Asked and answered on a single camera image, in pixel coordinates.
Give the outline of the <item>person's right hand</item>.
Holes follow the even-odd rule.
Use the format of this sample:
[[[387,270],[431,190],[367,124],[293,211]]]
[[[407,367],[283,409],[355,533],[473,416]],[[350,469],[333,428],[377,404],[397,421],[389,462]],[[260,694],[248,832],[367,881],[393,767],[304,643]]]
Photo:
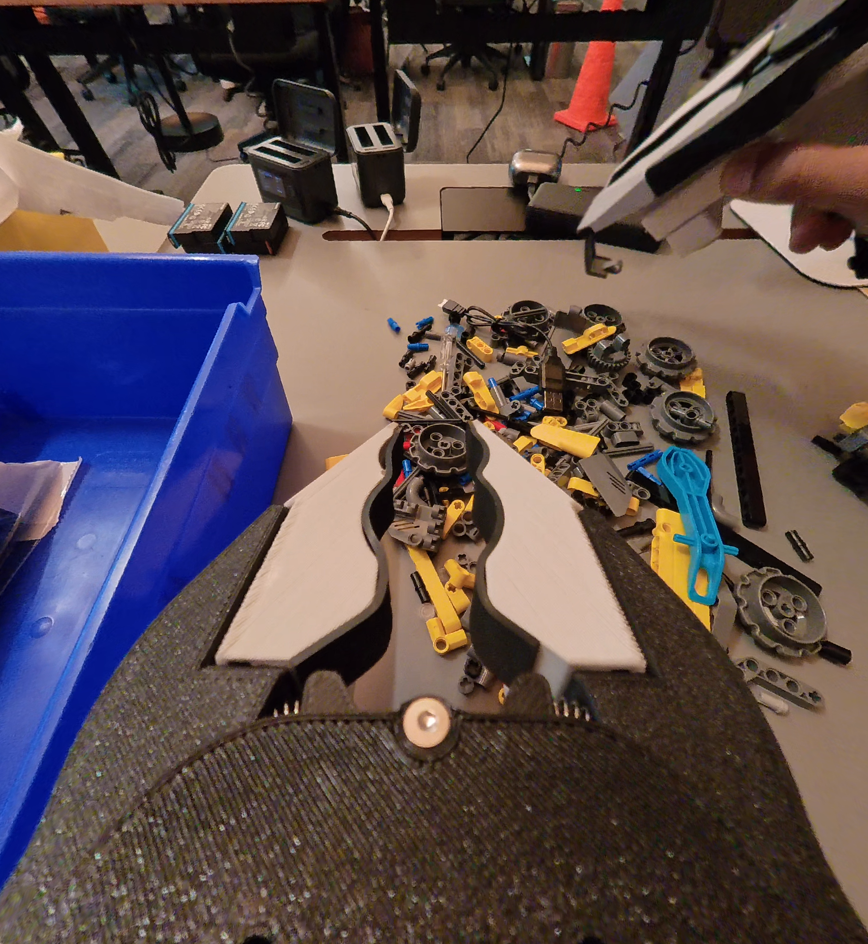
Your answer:
[[[729,159],[721,190],[756,203],[791,204],[791,250],[832,250],[853,230],[868,230],[868,146],[758,142]]]

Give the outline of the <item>cyan brick separator tool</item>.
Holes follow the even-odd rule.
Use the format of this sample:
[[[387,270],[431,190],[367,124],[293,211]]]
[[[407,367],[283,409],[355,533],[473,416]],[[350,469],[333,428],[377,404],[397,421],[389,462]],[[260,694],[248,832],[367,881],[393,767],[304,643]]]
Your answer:
[[[713,606],[723,578],[725,555],[735,557],[738,549],[723,542],[712,513],[708,498],[710,470],[693,451],[671,446],[658,461],[658,474],[681,515],[684,534],[676,536],[674,542],[688,548],[688,598]]]

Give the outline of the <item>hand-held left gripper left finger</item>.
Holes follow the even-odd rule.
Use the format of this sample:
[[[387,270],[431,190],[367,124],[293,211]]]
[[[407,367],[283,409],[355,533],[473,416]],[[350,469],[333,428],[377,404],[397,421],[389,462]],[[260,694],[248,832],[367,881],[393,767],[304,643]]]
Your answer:
[[[286,503],[216,664],[276,667],[298,684],[326,669],[350,684],[381,659],[392,630],[381,537],[400,446],[390,423]]]

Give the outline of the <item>blue plastic storage bin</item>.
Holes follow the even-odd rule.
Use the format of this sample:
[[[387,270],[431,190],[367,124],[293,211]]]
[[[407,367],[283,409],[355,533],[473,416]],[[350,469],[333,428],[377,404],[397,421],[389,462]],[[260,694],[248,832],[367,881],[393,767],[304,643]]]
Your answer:
[[[0,888],[125,654],[271,502],[261,292],[243,257],[0,253],[0,461],[81,462],[0,590]]]

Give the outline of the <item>pile of toy brick pieces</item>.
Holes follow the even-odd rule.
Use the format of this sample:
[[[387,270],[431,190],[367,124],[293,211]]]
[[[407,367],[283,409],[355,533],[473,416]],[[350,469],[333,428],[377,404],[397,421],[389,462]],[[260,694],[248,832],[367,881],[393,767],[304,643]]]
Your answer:
[[[440,659],[455,651],[465,655],[459,691],[469,695],[476,686],[489,689],[495,675],[476,655],[468,628],[478,558],[463,542],[482,538],[473,519],[472,479],[458,467],[465,457],[458,421],[481,419],[583,507],[620,517],[636,515],[641,503],[652,505],[650,518],[617,530],[626,540],[649,539],[650,564],[656,510],[680,515],[658,461],[679,446],[711,473],[711,451],[700,456],[694,448],[714,436],[718,419],[691,347],[654,337],[632,357],[623,316],[606,305],[573,306],[556,315],[533,300],[517,301],[500,316],[449,299],[440,308],[447,318],[440,355],[421,358],[437,339],[429,316],[407,336],[400,360],[414,384],[385,410],[385,417],[403,422],[405,451],[392,536],[411,561],[418,618],[433,652]],[[725,555],[711,614],[710,632],[730,649],[732,631],[746,631],[733,590],[747,572],[775,568],[818,598],[821,590],[735,534],[713,504],[711,488],[721,538],[738,549],[735,557]],[[812,656],[840,666],[852,659],[828,632],[818,654],[805,658]]]

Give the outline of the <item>yellow flat brick panel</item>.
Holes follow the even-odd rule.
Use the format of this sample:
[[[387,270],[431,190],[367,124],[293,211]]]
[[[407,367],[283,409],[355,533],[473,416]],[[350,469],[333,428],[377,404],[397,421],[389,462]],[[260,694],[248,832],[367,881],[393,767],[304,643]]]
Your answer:
[[[711,631],[712,606],[693,600],[688,595],[689,547],[675,540],[684,533],[681,516],[669,509],[657,509],[655,520],[650,548],[652,570]]]

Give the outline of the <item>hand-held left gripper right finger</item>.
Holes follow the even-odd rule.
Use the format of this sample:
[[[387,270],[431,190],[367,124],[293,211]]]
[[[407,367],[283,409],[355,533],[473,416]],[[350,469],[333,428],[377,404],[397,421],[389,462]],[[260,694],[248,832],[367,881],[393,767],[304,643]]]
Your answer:
[[[563,695],[579,671],[643,673],[628,617],[580,506],[481,422],[467,426],[476,563],[473,647],[501,682],[536,672]]]

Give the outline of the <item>dark bent brick piece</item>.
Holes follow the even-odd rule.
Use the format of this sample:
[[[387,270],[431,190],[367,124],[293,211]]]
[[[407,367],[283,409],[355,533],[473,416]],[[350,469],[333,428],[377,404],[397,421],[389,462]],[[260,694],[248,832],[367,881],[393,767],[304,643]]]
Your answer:
[[[584,270],[588,276],[607,278],[620,275],[624,264],[619,259],[612,259],[600,254],[595,233],[587,230],[584,233]]]

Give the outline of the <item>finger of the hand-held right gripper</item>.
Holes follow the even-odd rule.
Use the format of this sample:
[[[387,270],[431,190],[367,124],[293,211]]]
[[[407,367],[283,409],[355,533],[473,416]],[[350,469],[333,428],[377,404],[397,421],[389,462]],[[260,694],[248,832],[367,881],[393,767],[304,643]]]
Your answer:
[[[629,152],[579,223],[599,233],[685,188],[723,158],[758,138],[746,131],[744,109],[758,91],[754,77],[769,65],[775,32],[764,32]]]

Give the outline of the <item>black round stand base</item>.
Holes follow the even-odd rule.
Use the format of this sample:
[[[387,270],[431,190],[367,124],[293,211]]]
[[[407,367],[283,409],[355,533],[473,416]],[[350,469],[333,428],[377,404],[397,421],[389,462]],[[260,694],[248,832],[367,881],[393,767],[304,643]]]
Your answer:
[[[172,155],[208,150],[223,141],[221,124],[212,113],[187,112],[185,122],[176,114],[163,117],[155,98],[144,90],[135,94],[134,104],[141,124],[169,167],[174,163]]]

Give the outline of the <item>yellow plastic bin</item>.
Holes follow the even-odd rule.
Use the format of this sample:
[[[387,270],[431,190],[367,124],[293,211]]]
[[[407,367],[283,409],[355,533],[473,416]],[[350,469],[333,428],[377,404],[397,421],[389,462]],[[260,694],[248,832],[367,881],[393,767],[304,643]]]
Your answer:
[[[90,218],[16,209],[0,223],[0,252],[109,251]]]

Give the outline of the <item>black two-slot battery charger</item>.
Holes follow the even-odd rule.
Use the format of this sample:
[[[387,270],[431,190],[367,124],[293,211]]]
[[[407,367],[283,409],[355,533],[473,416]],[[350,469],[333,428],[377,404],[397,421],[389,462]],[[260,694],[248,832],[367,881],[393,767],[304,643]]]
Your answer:
[[[403,70],[395,72],[392,97],[394,124],[374,122],[346,128],[353,172],[365,207],[404,202],[404,155],[415,150],[422,100]]]

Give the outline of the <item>dark grey toothed wheel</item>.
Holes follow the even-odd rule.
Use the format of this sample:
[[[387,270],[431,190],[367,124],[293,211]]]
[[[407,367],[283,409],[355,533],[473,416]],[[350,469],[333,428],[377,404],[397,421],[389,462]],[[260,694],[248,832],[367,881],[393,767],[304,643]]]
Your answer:
[[[733,590],[738,619],[760,647],[788,658],[816,655],[828,623],[816,594],[775,568],[747,572]]]

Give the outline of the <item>orange traffic cone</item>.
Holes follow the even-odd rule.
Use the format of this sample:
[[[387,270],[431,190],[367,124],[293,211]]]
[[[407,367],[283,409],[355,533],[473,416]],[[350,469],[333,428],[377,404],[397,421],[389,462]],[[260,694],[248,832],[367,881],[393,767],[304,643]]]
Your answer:
[[[555,113],[556,122],[583,133],[615,124],[608,101],[615,50],[614,41],[589,43],[569,107]]]

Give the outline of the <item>background desk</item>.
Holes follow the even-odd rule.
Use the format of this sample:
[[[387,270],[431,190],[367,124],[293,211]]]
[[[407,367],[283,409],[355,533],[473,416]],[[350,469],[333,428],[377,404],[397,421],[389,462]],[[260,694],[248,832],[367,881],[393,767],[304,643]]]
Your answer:
[[[67,16],[63,23],[40,20],[36,7],[43,4],[0,2],[0,101],[21,120],[32,143],[57,147],[5,64],[25,61],[87,166],[113,178],[119,173],[55,68],[53,56],[104,55],[127,64],[155,60],[176,120],[187,128],[190,117],[166,62],[171,54],[188,54],[197,65],[231,59],[264,91],[270,89],[269,75],[291,74],[307,60],[324,88],[340,97],[328,2],[186,2],[184,14],[171,13],[167,23],[153,23],[146,4],[133,2],[50,3],[55,15]]]
[[[653,130],[685,41],[698,41],[710,22],[711,1],[648,1],[642,11],[589,11],[559,15],[552,2],[535,12],[505,11],[466,15],[442,10],[442,2],[370,1],[370,48],[377,117],[391,116],[387,40],[397,43],[488,41],[535,43],[544,52],[551,41],[660,41],[657,62],[645,84],[630,147]]]

